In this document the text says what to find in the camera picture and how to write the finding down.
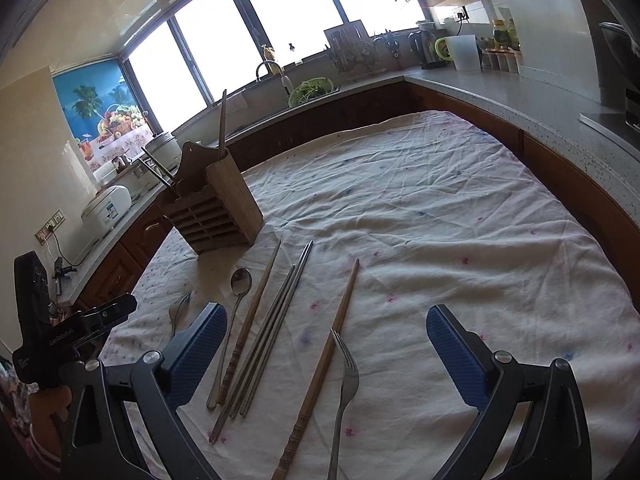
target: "tablecloth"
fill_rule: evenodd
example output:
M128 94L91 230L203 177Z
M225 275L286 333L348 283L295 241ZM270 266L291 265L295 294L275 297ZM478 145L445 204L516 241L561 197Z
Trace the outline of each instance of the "tablecloth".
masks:
M355 258L362 268L342 336L360 387L344 416L338 478L432 478L473 421L476 410L426 336L425 316L437 303L492 351L529 364L570 361L593 477L620 459L640 428L639 316L594 238L497 140L449 112L429 111L314 140L244 176L266 220L255 245L197 257L172 231L133 291L138 310L113 329L101 354L120 364L162 349L171 334L168 307L189 290L180 328L209 301L232 306L233 271L247 267L255 287L280 238L250 344L289 266L314 240L247 418L228 421L218 442L208 443L218 414L206 409L217 357L178 409L223 479L271 477ZM239 309L230 348L253 293ZM290 480L326 477L341 379L336 353ZM493 474L525 412L516 411ZM135 408L130 416L151 471L165 476Z

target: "white rice cooker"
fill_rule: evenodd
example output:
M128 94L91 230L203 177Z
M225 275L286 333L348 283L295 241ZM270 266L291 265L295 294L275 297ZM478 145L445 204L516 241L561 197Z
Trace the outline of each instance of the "white rice cooker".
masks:
M87 204L81 214L82 223L94 240L101 240L130 207L129 190L124 186L111 186Z
M145 149L168 170L177 168L182 158L182 150L178 141L169 132L162 133L151 139Z

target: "appliance label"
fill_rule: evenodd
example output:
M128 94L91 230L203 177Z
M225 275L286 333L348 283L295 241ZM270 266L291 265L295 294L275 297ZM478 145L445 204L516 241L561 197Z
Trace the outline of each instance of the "appliance label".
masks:
M113 205L113 202L111 202L107 206L107 216L104 217L104 224L109 225L111 220L115 219L116 216L118 216L118 210L116 209L116 206Z

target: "plastic pitcher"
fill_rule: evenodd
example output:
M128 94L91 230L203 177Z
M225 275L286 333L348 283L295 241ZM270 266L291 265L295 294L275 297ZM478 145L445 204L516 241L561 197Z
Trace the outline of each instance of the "plastic pitcher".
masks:
M449 56L444 56L440 49L440 44L446 41L449 49ZM480 72L480 57L478 56L478 46L476 37L473 34L465 36L447 36L436 40L436 54L445 61L453 61L456 70L461 72Z

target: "metal spoon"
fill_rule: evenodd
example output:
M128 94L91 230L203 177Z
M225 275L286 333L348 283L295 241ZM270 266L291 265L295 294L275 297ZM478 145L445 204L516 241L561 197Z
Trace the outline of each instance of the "metal spoon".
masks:
M229 322L226 324L226 335L225 340L222 343L222 354L220 355L220 361L218 362L218 370L216 371L216 378L213 381L213 387L211 388L211 393L209 394L209 399L207 399L207 407L209 409L213 409L216 405L216 397L218 396L218 391L220 389L220 382L222 380L222 371L224 370L225 364L225 354L226 347L229 344L229 336L231 334L231 327L233 326L234 319L236 318L236 311L238 310L238 305L242 301L242 298L246 296L246 294L251 290L251 273L241 267L236 270L231 276L231 291L238 297L236 300L236 304L231 311L231 316L229 316Z

